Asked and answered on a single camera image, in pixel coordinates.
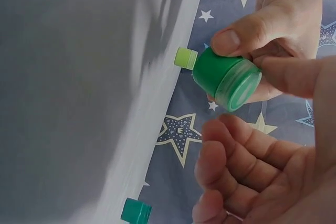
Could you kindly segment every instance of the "green cap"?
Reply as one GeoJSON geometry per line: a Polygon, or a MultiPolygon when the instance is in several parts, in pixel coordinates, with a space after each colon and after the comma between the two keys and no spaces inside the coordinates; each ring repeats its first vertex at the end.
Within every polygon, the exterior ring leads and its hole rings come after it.
{"type": "Polygon", "coordinates": [[[180,47],[177,50],[174,64],[181,68],[193,70],[196,59],[197,59],[196,51],[180,47]]]}
{"type": "Polygon", "coordinates": [[[244,59],[224,75],[216,90],[215,100],[229,112],[235,111],[256,91],[260,80],[260,69],[244,59]]]}
{"type": "Polygon", "coordinates": [[[127,198],[121,214],[121,219],[130,224],[147,224],[151,211],[151,206],[148,206],[141,201],[127,198]]]}

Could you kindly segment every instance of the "palm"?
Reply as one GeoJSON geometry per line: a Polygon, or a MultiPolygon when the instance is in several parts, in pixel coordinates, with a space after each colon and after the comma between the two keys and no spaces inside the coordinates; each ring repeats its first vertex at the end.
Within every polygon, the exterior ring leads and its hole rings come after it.
{"type": "Polygon", "coordinates": [[[326,182],[316,175],[314,147],[277,141],[233,115],[206,123],[202,133],[195,173],[205,194],[196,223],[241,223],[223,222],[226,211],[244,224],[290,223],[287,213],[302,215],[307,195],[326,182]]]}

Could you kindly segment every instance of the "knuckle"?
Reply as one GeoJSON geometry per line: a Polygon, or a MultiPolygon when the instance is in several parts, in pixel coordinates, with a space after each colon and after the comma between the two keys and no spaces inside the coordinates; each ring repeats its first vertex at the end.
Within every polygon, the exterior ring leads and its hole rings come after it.
{"type": "Polygon", "coordinates": [[[255,47],[260,44],[265,44],[267,41],[267,32],[269,30],[265,19],[258,15],[251,15],[249,24],[251,25],[250,30],[253,32],[251,46],[255,47]]]}

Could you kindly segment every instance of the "bedsheet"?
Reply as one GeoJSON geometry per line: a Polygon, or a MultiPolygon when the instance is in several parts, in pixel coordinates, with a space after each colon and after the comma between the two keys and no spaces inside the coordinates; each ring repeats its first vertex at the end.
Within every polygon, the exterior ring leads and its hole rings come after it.
{"type": "MultiPolygon", "coordinates": [[[[203,52],[213,34],[251,13],[255,0],[200,0],[189,48],[203,52]]],[[[336,54],[336,0],[323,0],[318,58],[336,54]]],[[[150,224],[191,224],[192,208],[202,193],[194,178],[201,147],[201,126],[225,112],[181,70],[139,199],[153,207],[150,224]]],[[[281,95],[244,105],[234,112],[256,129],[302,145],[314,144],[309,100],[281,95]]]]}

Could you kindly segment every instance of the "bottle cap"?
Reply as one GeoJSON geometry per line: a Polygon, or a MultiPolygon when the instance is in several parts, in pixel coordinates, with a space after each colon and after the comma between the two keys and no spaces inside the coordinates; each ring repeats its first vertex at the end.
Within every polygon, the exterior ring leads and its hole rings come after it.
{"type": "Polygon", "coordinates": [[[181,68],[193,70],[197,59],[197,52],[187,49],[179,48],[176,53],[174,64],[181,68]]]}
{"type": "Polygon", "coordinates": [[[151,206],[146,205],[141,201],[127,198],[121,214],[121,219],[130,224],[147,224],[151,211],[151,206]]]}
{"type": "Polygon", "coordinates": [[[215,100],[232,112],[239,109],[256,91],[261,81],[261,71],[249,60],[235,64],[218,85],[215,100]]]}

